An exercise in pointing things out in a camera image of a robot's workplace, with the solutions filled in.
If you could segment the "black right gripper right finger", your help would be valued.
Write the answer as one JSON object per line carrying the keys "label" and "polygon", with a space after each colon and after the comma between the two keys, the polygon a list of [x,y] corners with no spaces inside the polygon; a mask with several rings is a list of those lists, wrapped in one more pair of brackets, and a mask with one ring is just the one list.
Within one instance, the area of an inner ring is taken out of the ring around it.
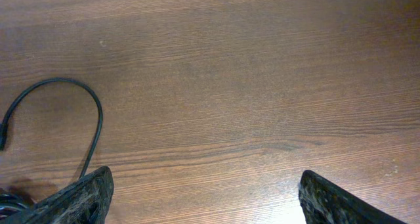
{"label": "black right gripper right finger", "polygon": [[301,176],[299,203],[305,221],[311,224],[404,224],[311,170]]}

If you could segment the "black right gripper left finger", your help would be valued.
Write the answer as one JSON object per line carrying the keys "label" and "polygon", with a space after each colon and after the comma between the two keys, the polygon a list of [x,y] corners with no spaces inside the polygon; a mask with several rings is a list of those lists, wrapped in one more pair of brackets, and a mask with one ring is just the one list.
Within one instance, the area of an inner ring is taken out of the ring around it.
{"label": "black right gripper left finger", "polygon": [[102,166],[32,206],[15,194],[3,193],[1,223],[104,224],[113,193],[112,172]]}

